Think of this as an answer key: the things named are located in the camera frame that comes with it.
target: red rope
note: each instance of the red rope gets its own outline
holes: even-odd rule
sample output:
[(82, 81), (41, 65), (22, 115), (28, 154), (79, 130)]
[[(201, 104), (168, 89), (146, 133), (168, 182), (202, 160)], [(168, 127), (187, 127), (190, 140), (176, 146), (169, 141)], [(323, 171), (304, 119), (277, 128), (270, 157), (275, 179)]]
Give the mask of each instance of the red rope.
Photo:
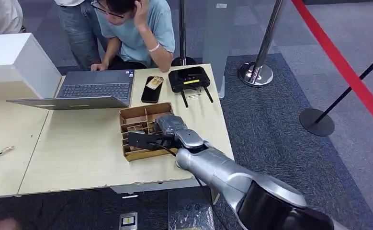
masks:
[(333, 62), (343, 78), (347, 81), (365, 107), (367, 107), (367, 109), (373, 115), (373, 94), (360, 80), (346, 59), (344, 59), (343, 55), (341, 55), (340, 51), (334, 46), (333, 42), (317, 23), (316, 19), (312, 16), (309, 10), (307, 10), (302, 0), (291, 1), (299, 11), (299, 14), (302, 16), (307, 27), (309, 27), (320, 46), (322, 46), (323, 50), (330, 58), (331, 62)]

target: white wristband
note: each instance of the white wristband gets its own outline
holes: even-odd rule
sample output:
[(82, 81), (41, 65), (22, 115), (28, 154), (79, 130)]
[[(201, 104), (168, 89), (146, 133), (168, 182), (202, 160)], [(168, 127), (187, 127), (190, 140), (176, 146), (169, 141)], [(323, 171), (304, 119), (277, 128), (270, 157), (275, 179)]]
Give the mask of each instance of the white wristband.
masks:
[(158, 48), (159, 48), (159, 42), (158, 42), (158, 45), (157, 45), (154, 49), (149, 49), (148, 51), (149, 51), (149, 52), (154, 52), (154, 51), (156, 51)]

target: touchpad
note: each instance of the touchpad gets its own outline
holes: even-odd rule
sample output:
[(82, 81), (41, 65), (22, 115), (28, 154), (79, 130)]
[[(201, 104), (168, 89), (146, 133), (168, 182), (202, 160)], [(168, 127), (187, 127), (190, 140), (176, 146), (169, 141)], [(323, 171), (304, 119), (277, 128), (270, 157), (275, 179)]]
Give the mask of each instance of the touchpad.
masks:
[(119, 75), (111, 72), (98, 72), (95, 77), (95, 83), (116, 83)]

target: yellow label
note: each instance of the yellow label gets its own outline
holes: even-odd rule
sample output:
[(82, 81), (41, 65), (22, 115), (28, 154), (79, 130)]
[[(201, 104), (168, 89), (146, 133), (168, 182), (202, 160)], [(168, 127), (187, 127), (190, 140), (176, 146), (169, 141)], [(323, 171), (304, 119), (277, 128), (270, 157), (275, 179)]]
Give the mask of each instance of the yellow label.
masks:
[(183, 84), (184, 84), (184, 85), (187, 85), (187, 84), (192, 84), (192, 83), (195, 83), (195, 82), (200, 82), (200, 80), (190, 80), (190, 81), (185, 81)]
[(133, 223), (134, 223), (134, 217), (123, 218), (123, 224), (133, 224)]

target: carpet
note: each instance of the carpet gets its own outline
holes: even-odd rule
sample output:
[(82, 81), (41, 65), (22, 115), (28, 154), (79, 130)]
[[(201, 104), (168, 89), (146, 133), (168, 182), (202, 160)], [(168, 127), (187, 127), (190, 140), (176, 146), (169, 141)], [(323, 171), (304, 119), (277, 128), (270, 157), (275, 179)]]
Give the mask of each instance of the carpet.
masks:
[[(263, 88), (251, 88), (237, 78), (237, 68), (254, 59), (227, 59), (221, 104), (236, 162), (290, 184), (310, 207), (348, 228), (373, 230), (373, 214), (329, 138), (301, 127), (299, 113), (310, 105), (282, 55), (267, 56), (274, 80)], [(171, 192), (176, 199), (168, 200)], [(137, 211), (140, 230), (164, 230), (168, 217), (173, 217), (169, 210), (202, 203), (190, 197), (182, 201), (173, 192), (184, 194), (153, 191), (123, 200), (104, 188), (0, 198), (0, 219), (15, 217), (25, 230), (118, 230), (119, 215)], [(229, 230), (240, 229), (223, 198), (215, 207)], [(223, 229), (215, 216), (214, 220), (216, 229)]]

